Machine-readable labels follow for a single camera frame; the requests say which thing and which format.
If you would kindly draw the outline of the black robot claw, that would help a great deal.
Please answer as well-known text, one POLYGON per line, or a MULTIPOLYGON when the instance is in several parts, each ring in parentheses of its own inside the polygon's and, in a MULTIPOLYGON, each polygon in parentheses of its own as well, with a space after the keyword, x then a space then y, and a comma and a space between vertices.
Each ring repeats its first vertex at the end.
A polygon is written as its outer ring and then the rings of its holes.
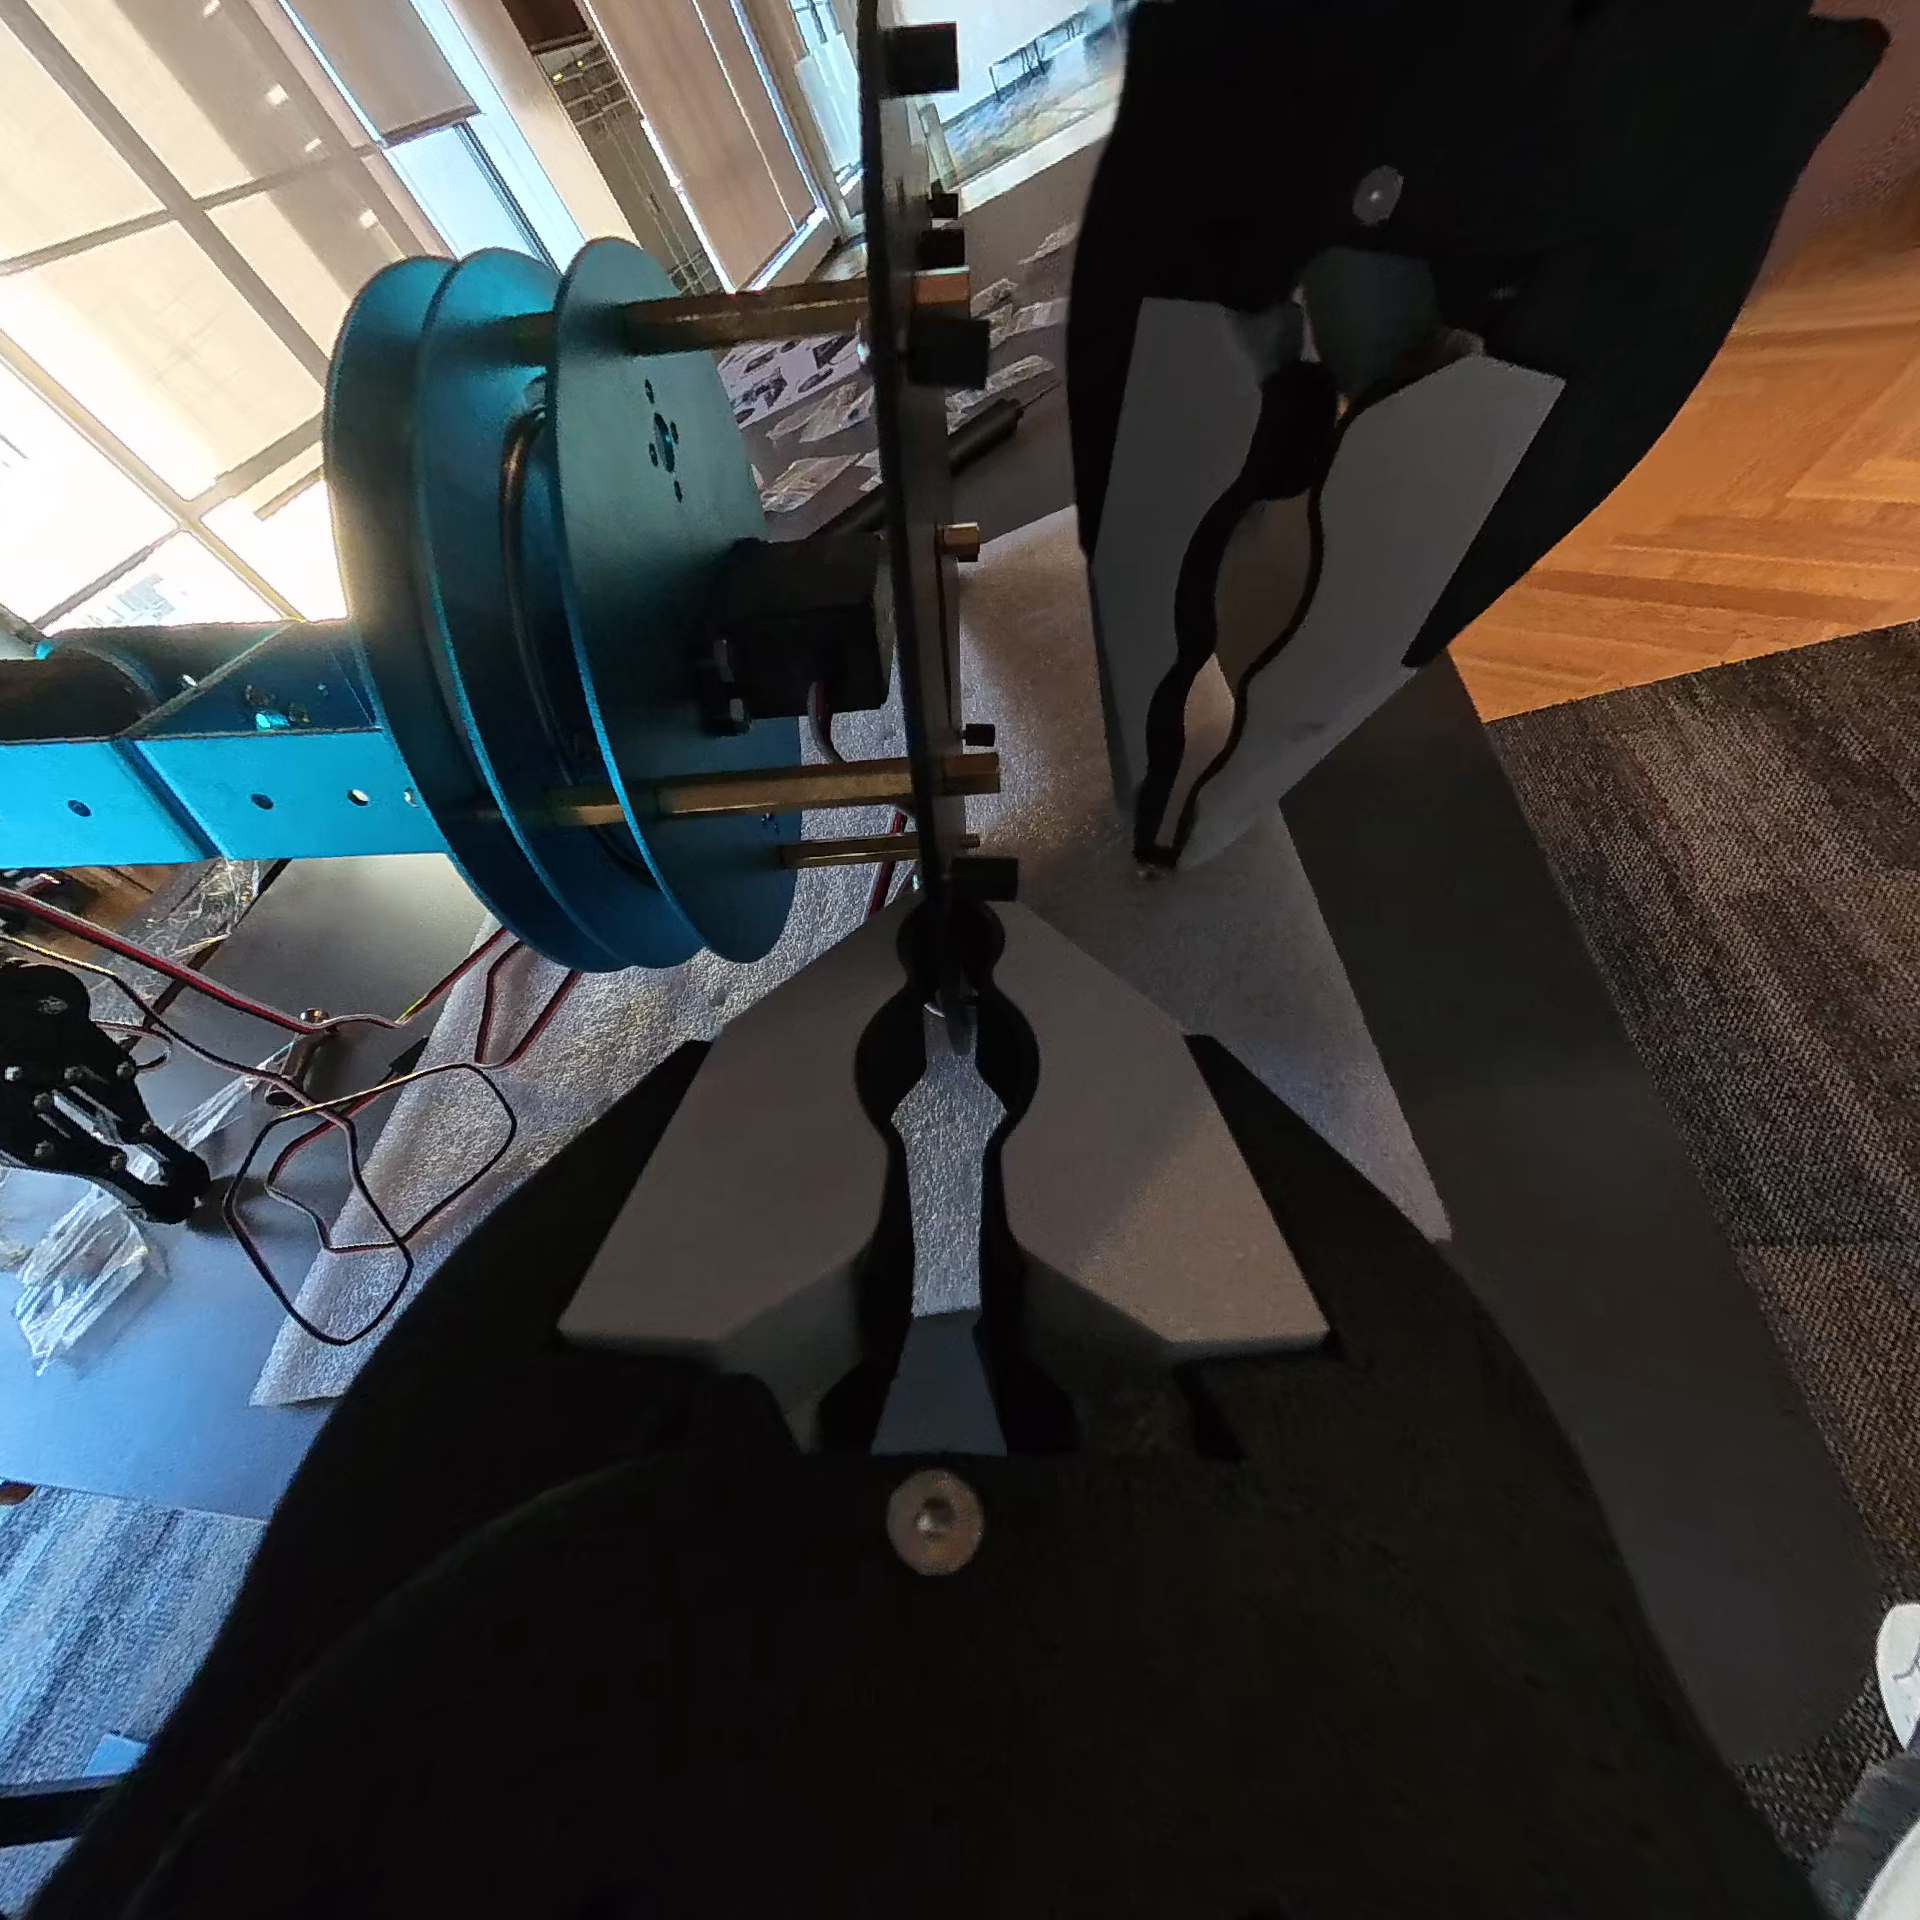
POLYGON ((213 1183, 157 1124, 80 979, 52 963, 2 966, 2 1161, 82 1179, 158 1226, 189 1221, 213 1183))

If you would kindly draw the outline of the large glass window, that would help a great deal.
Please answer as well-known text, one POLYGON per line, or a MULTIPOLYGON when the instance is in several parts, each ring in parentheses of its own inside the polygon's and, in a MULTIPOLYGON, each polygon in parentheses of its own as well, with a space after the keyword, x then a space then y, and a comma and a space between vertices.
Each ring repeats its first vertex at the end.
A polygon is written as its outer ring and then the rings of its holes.
POLYGON ((838 4, 413 2, 479 102, 384 147, 282 2, 2 22, 5 610, 62 631, 343 610, 325 384, 381 270, 628 237, 674 291, 846 222, 802 26, 838 4))

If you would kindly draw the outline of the dark grey desk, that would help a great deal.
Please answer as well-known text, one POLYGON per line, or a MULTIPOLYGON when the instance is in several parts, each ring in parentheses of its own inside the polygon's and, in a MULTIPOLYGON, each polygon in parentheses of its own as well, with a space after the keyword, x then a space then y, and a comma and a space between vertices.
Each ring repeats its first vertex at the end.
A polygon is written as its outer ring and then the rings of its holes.
MULTIPOLYGON (((1351 245, 1314 255, 1276 303, 1300 299, 1318 362, 1337 384, 1337 429, 1359 407, 1451 364, 1426 262, 1351 245)), ((1544 1394, 1551 1428, 1599 1511, 1602 1560, 1620 1564, 1655 1642, 1707 1733, 1733 1761, 1813 1736, 1846 1689, 1815 1649, 1813 1628, 1862 1616, 1865 1537, 1840 1517, 1840 1482, 1815 1464, 1816 1431, 1765 1311, 1686 1143, 1589 966, 1553 874, 1488 747, 1469 747, 1470 709, 1445 650, 1308 772, 1261 824, 1306 827, 1303 863, 1329 905, 1337 955, 1357 962, 1357 1002, 1374 1015, 1383 1066, 1410 1097, 1409 1129, 1437 1191, 1453 1201, 1469 1301, 1493 1313, 1544 1394)), ((895 1031, 934 1000, 908 963, 913 905, 899 949, 908 982, 857 1047, 857 1089, 886 1146, 889 1183, 903 1141, 880 1067, 903 1064, 895 1031)), ((1182 1386, 1225 1412, 1223 1386, 1292 1386, 1308 1362, 1374 1375, 1376 1346, 1332 1325, 1337 1258, 1365 1281, 1400 1275, 1410 1221, 1357 1165, 1285 1108, 1211 1037, 1189 1037, 1283 1227, 1306 1226, 1308 1285, 1329 1337, 1308 1356, 1220 1359, 1182 1386)), ((530 1306, 532 1284, 583 1284, 591 1229, 611 1229, 617 1152, 643 1170, 682 1094, 643 1143, 619 1146, 584 1196, 556 1185, 532 1200, 530 1250, 507 1255, 530 1306)), ((892 1387, 906 1359, 882 1296, 882 1217, 858 1259, 862 1356, 821 1403, 848 1400, 853 1446, 892 1428, 867 1415, 867 1392, 892 1387)), ((732 1378, 692 1359, 586 1350, 564 1339, 564 1300, 537 1308, 543 1357, 609 1359, 619 1414, 641 1409, 643 1369, 732 1378)))

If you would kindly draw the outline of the person's grey trouser leg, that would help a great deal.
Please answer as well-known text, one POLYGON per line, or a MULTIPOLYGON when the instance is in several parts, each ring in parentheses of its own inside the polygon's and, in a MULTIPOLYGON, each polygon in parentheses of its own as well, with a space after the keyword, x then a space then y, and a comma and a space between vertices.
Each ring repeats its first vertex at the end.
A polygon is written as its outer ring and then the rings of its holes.
POLYGON ((1808 1872, 1828 1917, 1918 1917, 1918 1733, 1872 1764, 1808 1872))

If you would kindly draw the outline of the grey foam sheet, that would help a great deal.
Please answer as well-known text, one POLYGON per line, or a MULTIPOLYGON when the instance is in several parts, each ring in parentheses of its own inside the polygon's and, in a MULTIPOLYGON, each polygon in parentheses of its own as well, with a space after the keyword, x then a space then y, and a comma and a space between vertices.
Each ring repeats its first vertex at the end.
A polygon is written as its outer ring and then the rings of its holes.
MULTIPOLYGON (((1020 904, 1141 990, 1189 1039, 1211 1039, 1431 1239, 1451 1233, 1283 820, 1250 827, 1193 874, 1146 879, 1112 808, 1097 685, 1089 571, 1066 508, 991 539, 960 569, 965 694, 998 728, 1002 788, 983 803, 989 840, 1020 862, 1020 904)), ((709 952, 667 968, 591 972, 499 1082, 518 1120, 495 1173, 426 1229, 402 1300, 507 1197, 532 1188, 601 1115, 682 1044, 732 1019, 860 926, 853 868, 806 869, 774 948, 751 963, 709 952)), ((622 1209, 641 1167, 617 1152, 622 1209)))

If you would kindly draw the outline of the beige roller blind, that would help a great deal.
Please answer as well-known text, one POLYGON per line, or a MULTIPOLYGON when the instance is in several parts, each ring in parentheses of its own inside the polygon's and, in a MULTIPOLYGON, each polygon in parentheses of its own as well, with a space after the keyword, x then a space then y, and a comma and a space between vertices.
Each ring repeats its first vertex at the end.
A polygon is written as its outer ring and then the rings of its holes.
POLYGON ((479 116, 414 2, 284 2, 282 10, 384 147, 479 116))

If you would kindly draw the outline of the crumpled clear plastic wrap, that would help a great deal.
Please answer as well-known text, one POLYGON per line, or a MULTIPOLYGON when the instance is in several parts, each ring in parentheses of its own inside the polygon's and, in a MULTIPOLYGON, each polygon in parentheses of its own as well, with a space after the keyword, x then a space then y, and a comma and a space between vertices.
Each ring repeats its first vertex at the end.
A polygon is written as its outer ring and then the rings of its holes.
POLYGON ((287 860, 173 862, 80 869, 87 916, 132 945, 202 966, 240 926, 287 860))

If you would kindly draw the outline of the blue hobby robot arm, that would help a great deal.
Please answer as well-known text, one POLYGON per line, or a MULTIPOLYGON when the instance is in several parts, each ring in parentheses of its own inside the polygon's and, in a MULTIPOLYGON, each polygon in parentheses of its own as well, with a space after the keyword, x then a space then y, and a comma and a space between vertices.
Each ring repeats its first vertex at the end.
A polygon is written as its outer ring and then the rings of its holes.
POLYGON ((805 865, 917 860, 975 993, 945 395, 991 370, 924 103, 951 19, 860 4, 867 280, 672 291, 634 241, 381 268, 332 347, 336 622, 92 628, 5 662, 5 865, 440 851, 583 972, 766 955, 805 865), (773 539, 715 352, 867 323, 875 531, 773 539))

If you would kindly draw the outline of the group of small parts bags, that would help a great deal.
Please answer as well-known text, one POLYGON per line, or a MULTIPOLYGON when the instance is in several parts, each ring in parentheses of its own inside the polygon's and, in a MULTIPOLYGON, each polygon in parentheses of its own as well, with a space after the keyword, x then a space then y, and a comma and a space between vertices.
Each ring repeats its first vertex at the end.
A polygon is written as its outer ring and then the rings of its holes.
MULTIPOLYGON (((1008 388, 1062 381, 1061 360, 1068 319, 1066 266, 1075 231, 1073 225, 1051 231, 1020 263, 977 282, 972 315, 986 323, 989 371, 983 384, 945 393, 945 429, 949 429, 949 407, 958 412, 952 395, 972 399, 1008 388)), ((875 388, 867 323, 858 321, 827 333, 846 329, 862 333, 875 388)), ((843 509, 862 506, 882 488, 876 397, 864 426, 817 443, 805 443, 799 438, 777 442, 765 432, 747 433, 742 427, 739 432, 747 443, 761 508, 780 534, 797 534, 805 526, 822 524, 843 509)))

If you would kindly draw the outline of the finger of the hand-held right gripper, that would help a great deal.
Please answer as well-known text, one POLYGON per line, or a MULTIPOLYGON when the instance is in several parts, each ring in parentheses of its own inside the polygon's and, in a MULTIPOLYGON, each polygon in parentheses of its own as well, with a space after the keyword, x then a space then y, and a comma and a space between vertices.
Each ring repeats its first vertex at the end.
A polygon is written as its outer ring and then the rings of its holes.
POLYGON ((1149 869, 1182 862, 1245 687, 1317 585, 1334 436, 1300 299, 1143 303, 1089 577, 1116 805, 1149 869))
POLYGON ((1197 536, 1175 594, 1194 675, 1175 699, 1164 863, 1223 854, 1412 682, 1416 638, 1565 388, 1455 357, 1351 412, 1305 491, 1197 536))

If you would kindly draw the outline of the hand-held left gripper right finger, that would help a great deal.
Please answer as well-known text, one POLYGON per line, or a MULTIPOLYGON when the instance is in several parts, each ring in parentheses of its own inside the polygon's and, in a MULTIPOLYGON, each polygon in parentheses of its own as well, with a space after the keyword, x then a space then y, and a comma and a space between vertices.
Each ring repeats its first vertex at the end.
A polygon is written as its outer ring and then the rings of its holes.
POLYGON ((971 902, 983 1152, 975 1348, 1013 1454, 1070 1454, 1219 1362, 1317 1354, 1331 1321, 1189 1033, 1034 909, 971 902))

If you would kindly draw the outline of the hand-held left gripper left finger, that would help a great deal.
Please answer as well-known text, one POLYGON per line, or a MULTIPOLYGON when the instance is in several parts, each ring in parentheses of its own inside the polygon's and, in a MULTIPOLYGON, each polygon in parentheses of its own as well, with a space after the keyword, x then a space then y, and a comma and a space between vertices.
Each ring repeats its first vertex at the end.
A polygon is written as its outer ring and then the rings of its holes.
POLYGON ((908 983, 908 899, 741 1011, 713 1041, 559 1320, 578 1348, 768 1386, 802 1448, 862 1357, 857 1267, 890 1150, 857 1047, 908 983))

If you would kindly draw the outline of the printed instruction sheet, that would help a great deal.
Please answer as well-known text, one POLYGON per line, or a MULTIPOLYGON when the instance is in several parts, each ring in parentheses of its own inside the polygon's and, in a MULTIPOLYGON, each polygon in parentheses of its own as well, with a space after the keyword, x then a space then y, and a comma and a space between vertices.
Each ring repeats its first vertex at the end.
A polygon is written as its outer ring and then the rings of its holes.
POLYGON ((739 344, 716 362, 734 426, 817 443, 864 426, 875 388, 858 329, 739 344))

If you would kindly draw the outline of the black screwdriver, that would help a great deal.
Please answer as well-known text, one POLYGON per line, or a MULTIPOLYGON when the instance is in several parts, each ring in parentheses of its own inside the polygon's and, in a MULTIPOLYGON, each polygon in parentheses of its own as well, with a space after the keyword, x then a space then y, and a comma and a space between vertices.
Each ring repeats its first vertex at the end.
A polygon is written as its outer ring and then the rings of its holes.
POLYGON ((1029 413, 1048 401, 1061 385, 1061 380, 1048 380, 1036 385, 1029 384, 1026 388, 1008 388, 972 397, 951 395, 951 399, 958 404, 958 410, 949 405, 949 470, 952 473, 967 472, 1010 446, 1029 413))

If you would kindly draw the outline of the small clear plastic bag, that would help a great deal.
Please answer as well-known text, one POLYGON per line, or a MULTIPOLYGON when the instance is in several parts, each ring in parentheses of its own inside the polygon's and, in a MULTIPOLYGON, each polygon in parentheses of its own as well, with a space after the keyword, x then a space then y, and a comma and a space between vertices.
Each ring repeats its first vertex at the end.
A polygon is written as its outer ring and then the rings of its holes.
POLYGON ((290 1112, 307 1103, 307 1094, 272 1075, 236 1073, 206 1092, 195 1106, 162 1124, 164 1134, 183 1150, 213 1161, 220 1141, 243 1124, 264 1122, 268 1115, 290 1112))

